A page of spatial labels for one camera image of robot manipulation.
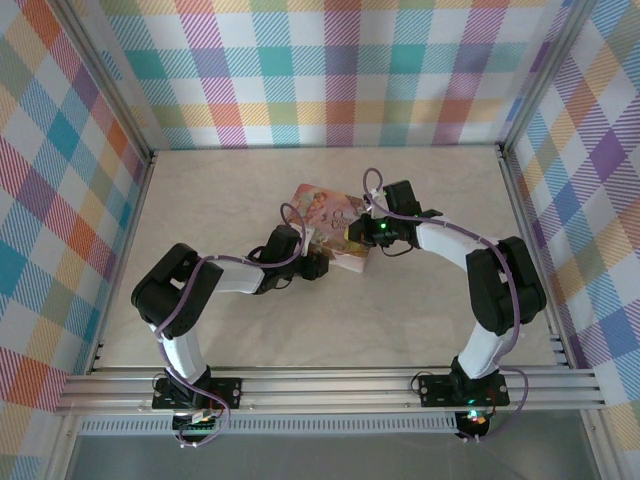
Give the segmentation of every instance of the black mounting bracket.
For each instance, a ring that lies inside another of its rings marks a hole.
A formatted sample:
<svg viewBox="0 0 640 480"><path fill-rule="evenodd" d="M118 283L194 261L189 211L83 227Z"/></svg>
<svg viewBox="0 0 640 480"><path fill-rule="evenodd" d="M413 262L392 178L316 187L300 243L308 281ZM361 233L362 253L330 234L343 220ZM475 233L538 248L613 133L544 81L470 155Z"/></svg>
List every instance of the black mounting bracket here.
<svg viewBox="0 0 640 480"><path fill-rule="evenodd" d="M422 407L504 407L509 405L509 391L504 376L495 375L487 388L470 393L462 401L449 375L420 375L418 394Z"/></svg>
<svg viewBox="0 0 640 480"><path fill-rule="evenodd" d="M191 399L186 398L167 377L158 378L153 389L155 390L151 402L153 410L180 411L210 407L210 405L194 405ZM241 378L210 378L208 379L206 391L222 398L227 402L231 410L240 408L240 397L242 396ZM200 396L200 398L206 400L207 397ZM219 405L212 405L211 407L217 409Z"/></svg>

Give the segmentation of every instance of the aluminum frame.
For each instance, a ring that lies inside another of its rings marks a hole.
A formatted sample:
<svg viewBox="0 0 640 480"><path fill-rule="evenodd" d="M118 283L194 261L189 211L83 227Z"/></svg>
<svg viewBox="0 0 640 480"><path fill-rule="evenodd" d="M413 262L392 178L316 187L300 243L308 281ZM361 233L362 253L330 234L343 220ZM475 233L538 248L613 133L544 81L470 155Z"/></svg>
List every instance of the aluminum frame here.
<svg viewBox="0 0 640 480"><path fill-rule="evenodd" d="M252 414L389 414L460 411L460 407L423 408L409 388L420 371L448 374L447 368L226 368L215 377L243 379L243 398L234 415ZM526 410L597 410L604 398L591 370L563 367L524 368L529 378ZM144 415L151 410L152 380L161 368L109 369L74 376L60 403L61 415ZM517 373L503 372L514 410L523 394L524 382Z"/></svg>

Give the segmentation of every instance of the book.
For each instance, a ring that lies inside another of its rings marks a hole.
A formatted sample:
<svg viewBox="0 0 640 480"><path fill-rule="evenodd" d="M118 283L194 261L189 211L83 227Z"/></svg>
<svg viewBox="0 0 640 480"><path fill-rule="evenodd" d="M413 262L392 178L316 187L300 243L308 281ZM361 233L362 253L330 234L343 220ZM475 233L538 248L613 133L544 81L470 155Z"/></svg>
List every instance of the book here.
<svg viewBox="0 0 640 480"><path fill-rule="evenodd" d="M345 238L349 225L366 211L362 198L303 183L296 190L291 204L302 215L305 226L315 229L310 251L324 253L332 265L358 273L364 271L369 247ZM287 220L300 225L294 213L290 213Z"/></svg>

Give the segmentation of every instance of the plaid wall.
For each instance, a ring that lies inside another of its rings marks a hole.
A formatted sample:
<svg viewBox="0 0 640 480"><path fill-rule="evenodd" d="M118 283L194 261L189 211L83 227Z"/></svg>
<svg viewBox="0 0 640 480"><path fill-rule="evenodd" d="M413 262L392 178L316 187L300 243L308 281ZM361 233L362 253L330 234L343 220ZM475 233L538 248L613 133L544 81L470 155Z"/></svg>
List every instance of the plaid wall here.
<svg viewBox="0 0 640 480"><path fill-rule="evenodd" d="M494 143L571 3L74 1L161 149Z"/></svg>
<svg viewBox="0 0 640 480"><path fill-rule="evenodd" d="M640 0L600 0L516 153L573 350L640 478Z"/></svg>
<svg viewBox="0 0 640 480"><path fill-rule="evenodd" d="M0 0L0 479L81 373L143 163L44 0Z"/></svg>

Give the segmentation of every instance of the purple cable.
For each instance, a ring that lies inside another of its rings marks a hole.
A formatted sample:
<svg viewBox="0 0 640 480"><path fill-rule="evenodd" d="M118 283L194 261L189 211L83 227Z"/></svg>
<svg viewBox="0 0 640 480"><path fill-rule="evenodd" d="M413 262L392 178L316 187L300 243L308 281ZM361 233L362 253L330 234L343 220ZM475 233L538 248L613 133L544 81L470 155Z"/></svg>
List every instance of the purple cable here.
<svg viewBox="0 0 640 480"><path fill-rule="evenodd" d="M160 349L160 355L162 355L162 357L164 358L164 361L170 365L169 362L169 357L167 356L167 352L164 349L164 345L162 343L158 344L158 347ZM224 407L224 413L225 413L225 418L224 418L224 422L222 423L222 425L220 425L220 427L218 428L218 430L216 430L213 434L205 437L204 440L201 440L198 443L193 443L193 442L187 442L184 437L182 436L182 431L178 432L178 442L180 442L180 444L182 446L185 447L201 447L203 445L206 445L207 443L213 441L214 439L216 439L218 437L218 435L220 435L222 433L222 431L227 428L227 426L229 425L229 421L231 420L231 408L229 407L229 404L227 402L224 401L224 399L220 398L218 395L214 394L214 393L210 393L207 392L205 390L202 390L194 385L191 385L186 379L184 379L182 377L182 375L180 375L178 372L176 372L172 366L167 367L167 372L169 373L169 375L171 375L173 378L175 378L176 380L178 380L178 382L180 382L182 385L184 385L185 387L187 387L188 389L199 393L200 395L204 395L205 397L210 398L211 400L213 400L214 402L217 402L218 404L222 405Z"/></svg>
<svg viewBox="0 0 640 480"><path fill-rule="evenodd" d="M380 190L382 188L382 185L384 183L384 180L382 178L382 173L380 173L380 170L374 167L370 167L370 168L367 168L367 170L365 170L364 176L362 177L362 187L364 188L365 195L369 200L369 202L371 203L371 205L378 208L385 215L388 215L392 218L397 218L398 220L409 220L412 222L420 221L422 223L430 223L433 225L440 225L444 228L450 228L452 230L455 230L458 233L461 233L489 247L491 251L495 254L496 258L500 262L500 266L502 267L502 270L504 270L504 274L507 277L507 284L509 285L509 292L511 293L511 302L513 304L513 335L509 343L506 346L503 346L503 348L500 349L500 352L494 358L494 363L497 364L498 361L504 355L506 355L511 350L513 350L513 347L516 346L518 337L520 336L520 303L518 302L518 293L516 290L515 281L513 280L513 273L511 272L511 269L509 268L509 264L507 263L507 260L504 258L504 255L502 255L502 252L498 250L498 248L486 238L470 230L467 230L466 228L460 227L459 225L456 225L454 223L445 222L444 220L438 220L437 218L421 218L421 217L409 217L406 215L398 215L396 213L390 212L389 210L385 209L380 204L378 204L378 202L374 200L373 195L371 195L371 193L369 192L369 187L367 186L367 177L371 172L374 172L376 175L378 175L379 183L376 190ZM497 430L486 435L484 437L485 439L488 437L493 437L499 434L500 432L503 432L505 428L513 422L515 417L517 417L520 414L520 412L524 408L525 402L527 401L527 396L529 395L529 379L527 378L527 375L522 370L515 367L500 367L500 368L502 368L505 371L516 372L522 375L522 378L524 379L524 392L522 394L522 400L520 401L518 408L516 408L513 414L509 416L509 419L503 425L501 425ZM464 432L461 432L461 433L463 433L465 437L473 438L470 435L465 434Z"/></svg>
<svg viewBox="0 0 640 480"><path fill-rule="evenodd" d="M222 433L222 430L224 430L229 425L229 421L231 419L231 409L229 408L229 405L227 404L227 402L225 402L222 398L220 398L219 396L213 393L209 393L198 387L195 387L194 385L191 385L185 378L182 378L182 376L173 369L173 367L171 366L171 362L169 361L169 357L167 356L167 352L164 348L164 345L162 344L162 332L164 331L165 328L167 328L167 326L171 322L175 320L175 318L180 313L180 310L182 310L182 307L184 307L184 304L187 301L187 298L189 298L189 294L193 289L193 284L195 283L196 277L198 276L198 272L206 262L210 260L227 260L231 262L244 263L246 265L251 265L253 267L259 267L259 268L278 268L278 267L284 267L285 265L289 265L291 262L295 261L300 256L304 248L304 244L307 240L307 233L304 226L304 219L302 218L302 215L300 215L300 212L293 205L289 203L283 203L282 205L280 205L280 216L282 217L282 220L284 221L285 225L290 226L290 223L284 215L284 207L289 207L289 209L291 209L291 211L296 214L296 216L300 220L300 226L302 227L300 242L296 248L296 251L293 253L293 255L291 255L290 258L278 263L259 263L259 262L252 262L250 260L247 260L246 258L233 257L229 255L208 255L206 257L203 257L196 264L196 266L193 269L193 272L191 272L191 276L187 281L187 284L184 288L184 291L182 292L182 296L180 297L178 304L176 305L176 308L173 309L171 314L169 314L169 316L165 319L165 321L162 322L154 332L159 342L160 355L162 356L164 361L167 363L167 365L169 365L169 367L167 368L167 372L185 387L189 388L190 390L196 393L199 393L200 395L204 395L205 397L208 397L211 400L222 405L226 412L225 421L222 425L220 425L220 428L218 428L218 430L215 433L213 433L212 435L209 435L208 437L206 437L204 440L202 440L197 444L185 441L184 438L182 437L182 432L179 432L178 441L183 446L196 447L196 446L206 445L207 443L214 440L218 435L220 435L220 433Z"/></svg>
<svg viewBox="0 0 640 480"><path fill-rule="evenodd" d="M300 243L298 244L298 248L293 253L293 255L291 255L291 257L288 258L287 260L283 260L282 262L278 262L278 263L258 263L258 262L252 262L251 260L247 260L246 258L233 257L229 255L207 255L206 257L201 258L200 261L194 267L193 272L191 273L191 276L187 281L187 285L185 286L185 289L182 292L180 301L176 305L176 308L173 309L173 312L171 312L171 314L166 318L166 320L162 322L160 326L156 329L155 335L158 340L162 340L162 331L165 328L167 328L167 325L173 322L173 320L178 316L178 313L180 313L180 310L182 310L182 307L184 307L184 304L186 303L187 298L189 298L189 294L193 289L193 284L196 281L198 272L206 262L213 261L213 260L228 260L231 262L244 263L245 265L251 265L253 267L278 268L278 267L284 267L285 265L289 265L291 262L295 261L295 259L300 256L300 254L302 253L302 249L304 248L304 244L307 240L307 233L304 227L304 219L302 218L302 215L300 215L300 212L298 212L298 210L296 210L296 208L293 205L289 203L283 203L282 205L280 205L280 216L282 217L282 220L284 221L285 225L290 226L290 223L284 215L284 207L289 207L291 211L293 211L298 216L298 219L300 220L300 225L302 227L302 237L300 239Z"/></svg>
<svg viewBox="0 0 640 480"><path fill-rule="evenodd" d="M409 217L407 215L398 215L397 213L393 213L385 209L380 204L378 204L378 202L374 200L373 196L369 192L369 187L367 186L367 177L371 172L374 172L376 175L378 175L378 179L380 180L380 183L378 184L378 188L376 188L376 190L380 190L382 188L382 184L383 184L382 174L380 173L380 170L374 167L367 168L367 170L364 172L364 176L362 178L362 187L364 188L365 195L369 199L369 202L371 202L371 205L378 208L385 215L388 215L392 218L397 218L398 220L409 220L412 222L419 221L422 223L440 225L441 227L444 227L444 228L450 228L451 230L455 230L456 232L461 233L489 247L491 251L495 254L495 256L498 258L498 261L500 262L500 266L502 267L502 270L504 270L504 274L507 277L507 284L509 285L509 292L511 293L511 302L513 304L513 335L509 343L506 346L503 346L503 348L501 348L501 352L498 353L498 355L495 357L494 362L498 363L498 360L500 360L504 355L506 355L511 350L513 350L513 347L516 346L518 337L520 336L520 303L518 302L518 293L516 290L515 281L513 280L513 274L511 273L511 269L509 268L509 264L507 263L507 260L504 258L504 255L502 255L502 252L498 250L498 247L496 247L493 243L491 243L486 238L470 230L467 230L464 227L460 227L459 225L456 225L454 223L445 222L444 220L438 220L437 218L421 218L421 217Z"/></svg>

